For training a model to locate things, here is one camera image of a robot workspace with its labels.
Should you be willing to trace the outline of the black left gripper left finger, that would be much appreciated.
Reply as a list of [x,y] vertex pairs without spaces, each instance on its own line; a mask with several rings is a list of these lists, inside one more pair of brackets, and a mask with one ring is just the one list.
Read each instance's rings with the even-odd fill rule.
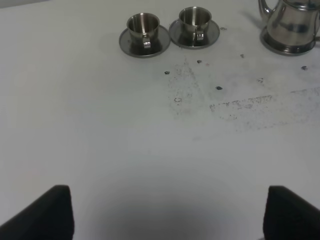
[[74,233],[68,185],[53,186],[0,226],[2,240],[72,240]]

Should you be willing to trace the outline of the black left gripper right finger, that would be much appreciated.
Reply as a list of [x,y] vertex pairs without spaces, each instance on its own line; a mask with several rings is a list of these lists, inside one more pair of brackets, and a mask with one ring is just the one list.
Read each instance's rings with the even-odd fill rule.
[[320,210],[287,187],[271,185],[262,229],[265,240],[319,240]]

